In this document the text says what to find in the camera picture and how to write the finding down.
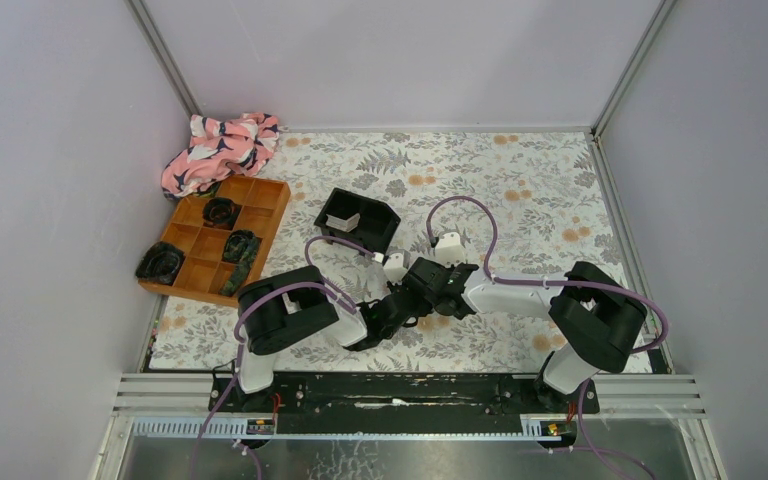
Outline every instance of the dark green object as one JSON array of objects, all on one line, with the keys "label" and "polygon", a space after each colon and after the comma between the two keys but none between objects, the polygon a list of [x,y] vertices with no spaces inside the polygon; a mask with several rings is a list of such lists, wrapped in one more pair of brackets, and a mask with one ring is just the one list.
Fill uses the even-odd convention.
[{"label": "dark green object", "polygon": [[172,285],[184,263],[184,252],[171,243],[157,242],[148,249],[137,266],[136,276],[161,285]]},{"label": "dark green object", "polygon": [[242,208],[240,205],[232,202],[231,199],[223,197],[213,198],[207,202],[202,211],[204,226],[231,230],[234,228],[234,222],[237,221]]},{"label": "dark green object", "polygon": [[240,260],[237,262],[237,266],[234,268],[234,271],[231,272],[231,278],[229,278],[228,281],[225,282],[225,285],[222,286],[222,289],[219,290],[219,295],[230,297],[243,286],[246,278],[248,278],[249,272],[251,272],[251,267],[254,264],[254,259],[257,258],[257,251],[260,249],[260,239],[252,235],[252,237],[245,242],[245,246],[245,250],[243,250],[240,255]]},{"label": "dark green object", "polygon": [[222,261],[228,263],[237,263],[243,257],[249,243],[255,238],[254,233],[249,230],[235,230],[231,232],[228,240],[225,242],[225,249],[222,251]]}]

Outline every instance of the glass panel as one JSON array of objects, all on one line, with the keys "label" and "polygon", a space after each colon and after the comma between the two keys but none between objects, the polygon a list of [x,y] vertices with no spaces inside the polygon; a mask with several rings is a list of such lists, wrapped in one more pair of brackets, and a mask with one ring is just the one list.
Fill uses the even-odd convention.
[{"label": "glass panel", "polygon": [[[658,478],[694,478],[681,431],[669,420],[589,420],[587,426],[596,446],[643,461]],[[133,437],[122,478],[186,480],[194,442]],[[583,439],[578,443],[583,446]],[[523,453],[541,449],[523,441],[272,440],[255,452],[266,480],[616,478],[590,452]],[[623,460],[617,464],[632,478],[646,478]],[[195,478],[239,480],[257,475],[252,458],[233,449],[230,440],[211,439],[201,441]]]}]

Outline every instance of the black mounting plate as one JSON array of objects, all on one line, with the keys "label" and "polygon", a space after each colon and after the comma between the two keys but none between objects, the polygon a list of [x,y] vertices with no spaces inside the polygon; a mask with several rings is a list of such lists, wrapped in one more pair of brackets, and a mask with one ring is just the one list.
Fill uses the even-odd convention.
[{"label": "black mounting plate", "polygon": [[[272,386],[253,394],[239,387],[220,412],[272,414],[273,394],[282,434],[520,433],[522,414],[567,414],[544,406],[534,375],[483,373],[275,372]],[[216,378],[224,391],[230,378]],[[584,413],[599,412],[593,382]],[[568,396],[578,401],[578,392]],[[211,398],[210,408],[215,405]]]}]

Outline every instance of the floral tablecloth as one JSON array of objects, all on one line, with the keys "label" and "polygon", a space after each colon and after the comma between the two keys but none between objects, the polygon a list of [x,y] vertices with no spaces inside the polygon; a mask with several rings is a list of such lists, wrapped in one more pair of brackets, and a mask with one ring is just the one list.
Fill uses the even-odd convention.
[{"label": "floral tablecloth", "polygon": [[[428,210],[451,195],[484,202],[499,223],[496,272],[552,273],[576,260],[625,282],[620,252],[581,133],[285,134],[260,176],[283,180],[292,195],[263,276],[305,265],[304,243],[334,187],[387,202],[402,218],[391,249],[430,256]],[[484,258],[490,222],[469,203],[442,207],[435,232],[457,230],[468,260]],[[356,301],[386,294],[380,266],[338,245],[312,248],[323,274]],[[232,308],[170,297],[152,345],[151,369],[209,369],[233,358]],[[392,340],[348,352],[314,335],[282,352],[279,370],[536,372],[566,339],[552,322],[505,313],[463,320],[437,314]],[[627,372],[650,372],[635,355]]]}]

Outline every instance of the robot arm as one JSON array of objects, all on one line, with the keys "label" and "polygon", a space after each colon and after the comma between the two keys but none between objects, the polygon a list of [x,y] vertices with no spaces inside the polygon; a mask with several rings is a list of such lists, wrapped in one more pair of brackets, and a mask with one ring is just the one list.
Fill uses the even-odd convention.
[{"label": "robot arm", "polygon": [[[465,256],[460,249],[457,234],[444,235],[435,246],[435,258],[449,266],[420,258],[401,278],[401,285],[422,295],[427,310],[442,315],[462,319],[475,313],[506,312],[554,321],[568,343],[550,355],[537,379],[553,391],[570,394],[600,370],[623,371],[646,318],[642,304],[591,288],[500,284],[477,265],[457,263]],[[580,280],[618,286],[587,262],[577,262],[567,273],[499,277],[543,285]]]},{"label": "robot arm", "polygon": [[[418,258],[408,268],[406,253],[391,254],[384,262],[391,293],[358,304],[360,315],[337,311],[321,292],[305,289],[265,303],[241,332],[247,340],[240,372],[243,390],[250,393],[268,387],[275,355],[316,332],[331,335],[348,350],[366,350],[392,338],[400,328],[415,325],[411,319],[432,312],[458,319],[507,312],[554,321],[568,343],[546,360],[535,381],[536,390],[545,392],[544,402],[566,401],[558,395],[572,393],[599,370],[619,373],[625,368],[646,317],[642,304],[598,289],[542,286],[544,280],[564,279],[617,285],[598,267],[576,262],[564,274],[501,275],[541,286],[505,285],[488,278],[478,265],[460,263],[464,255],[458,251],[459,239],[443,238],[435,258],[446,265]],[[300,281],[324,283],[316,267],[263,279],[241,290],[241,310],[270,291]]]}]

